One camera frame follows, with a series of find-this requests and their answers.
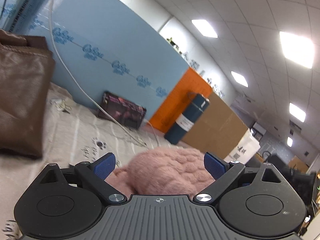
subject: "ceiling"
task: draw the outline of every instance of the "ceiling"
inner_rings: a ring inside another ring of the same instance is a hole
[[[240,93],[273,118],[302,128],[320,149],[320,0],[156,0],[199,40]],[[191,23],[205,19],[218,38],[207,38]],[[284,58],[279,31],[311,38],[312,69]],[[235,82],[235,71],[248,88]],[[289,114],[289,102],[306,112],[304,123]]]

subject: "orange panel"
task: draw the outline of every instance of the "orange panel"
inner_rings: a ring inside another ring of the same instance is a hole
[[[152,126],[166,133],[191,102],[188,97],[189,92],[199,93],[205,97],[212,93],[212,87],[190,67],[151,117]]]

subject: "gray ribbed plate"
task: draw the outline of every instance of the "gray ribbed plate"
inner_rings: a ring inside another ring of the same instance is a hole
[[[91,229],[68,240],[248,240],[227,228],[209,206],[196,205],[186,195],[141,196],[107,208]],[[299,240],[297,235],[284,238]],[[23,240],[32,240],[24,236]]]

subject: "dark blue cylinder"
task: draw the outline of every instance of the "dark blue cylinder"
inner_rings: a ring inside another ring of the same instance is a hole
[[[203,95],[197,94],[182,114],[164,135],[171,144],[177,144],[181,138],[191,129],[210,102]]]

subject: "blue gripper pad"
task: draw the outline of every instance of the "blue gripper pad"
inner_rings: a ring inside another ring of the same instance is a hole
[[[116,167],[116,157],[113,153],[107,153],[100,159],[95,161],[98,162],[97,164],[94,162],[91,165],[93,165],[93,173],[105,180]]]
[[[204,155],[204,167],[215,180],[227,172],[225,166],[208,153]]]

